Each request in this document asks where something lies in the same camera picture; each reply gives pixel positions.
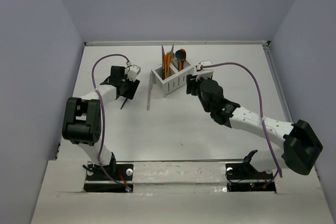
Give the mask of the blue plastic knife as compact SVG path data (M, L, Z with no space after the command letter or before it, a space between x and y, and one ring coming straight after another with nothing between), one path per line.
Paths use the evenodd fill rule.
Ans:
M124 105L126 104L127 101L128 101L128 98L125 98L125 100L123 101L123 103L122 103L122 105L120 107L121 110L123 109L123 107L124 107Z

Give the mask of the pink plastic knife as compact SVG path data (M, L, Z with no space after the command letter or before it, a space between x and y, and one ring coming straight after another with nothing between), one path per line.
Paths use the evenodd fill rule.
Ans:
M152 73L149 74L149 86L148 86L148 97L147 97L147 103L146 103L146 109L150 110L150 104L151 104L151 92L153 87L153 78Z

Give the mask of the orange-red plastic spoon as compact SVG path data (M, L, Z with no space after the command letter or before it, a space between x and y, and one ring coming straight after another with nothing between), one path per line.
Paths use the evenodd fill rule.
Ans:
M186 59L186 51L184 49L181 49L182 55L181 55L181 61L184 62Z

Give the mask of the blue plastic spoon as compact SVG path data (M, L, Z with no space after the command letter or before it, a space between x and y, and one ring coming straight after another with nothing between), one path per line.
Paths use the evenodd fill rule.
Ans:
M177 61L177 69L180 70L180 63L181 63L181 57L184 55L184 51L182 49L177 50L175 52L175 58Z

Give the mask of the orange-red plastic knife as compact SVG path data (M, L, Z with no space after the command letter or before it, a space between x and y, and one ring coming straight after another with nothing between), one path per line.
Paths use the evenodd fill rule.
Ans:
M167 62L167 54L164 54L163 56L163 67L164 67L164 79L167 78L167 67L168 67L168 62Z

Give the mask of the metal knife teal handle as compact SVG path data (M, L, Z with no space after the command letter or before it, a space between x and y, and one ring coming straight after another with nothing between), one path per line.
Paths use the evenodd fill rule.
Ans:
M168 62L170 63L174 59L174 57L174 45L172 45L171 50L167 53Z

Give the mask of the metal knife black handle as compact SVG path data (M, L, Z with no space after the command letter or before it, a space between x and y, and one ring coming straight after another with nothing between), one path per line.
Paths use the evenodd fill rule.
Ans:
M161 58L162 58L162 79L166 78L166 67L165 67L165 51L163 45L161 45Z

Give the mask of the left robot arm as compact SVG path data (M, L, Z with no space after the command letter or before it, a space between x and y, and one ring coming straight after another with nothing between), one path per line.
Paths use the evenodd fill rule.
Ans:
M101 108L119 97L132 100L140 84L141 68L112 66L110 75L93 92L82 97L70 97L62 125L62 137L80 147L104 179L115 176L117 165L114 154L102 143Z

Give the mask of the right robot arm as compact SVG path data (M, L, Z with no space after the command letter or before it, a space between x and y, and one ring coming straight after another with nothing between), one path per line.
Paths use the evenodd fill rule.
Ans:
M310 124L283 122L260 115L224 98L223 88L211 78L186 77L186 93L197 96L205 112L219 125L242 130L277 145L272 151L250 151L241 171L248 178L277 168L309 175L323 146Z

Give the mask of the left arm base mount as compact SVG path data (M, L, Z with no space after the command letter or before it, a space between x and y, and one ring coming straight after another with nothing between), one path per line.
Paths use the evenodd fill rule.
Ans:
M132 193L134 165L117 163L116 172L106 176L100 166L92 163L82 165L86 171L83 189L88 193Z

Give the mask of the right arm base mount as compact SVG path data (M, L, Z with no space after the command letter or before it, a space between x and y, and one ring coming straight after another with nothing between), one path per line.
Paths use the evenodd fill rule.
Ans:
M233 192L276 192L273 173L258 172L249 164L226 163L227 190Z

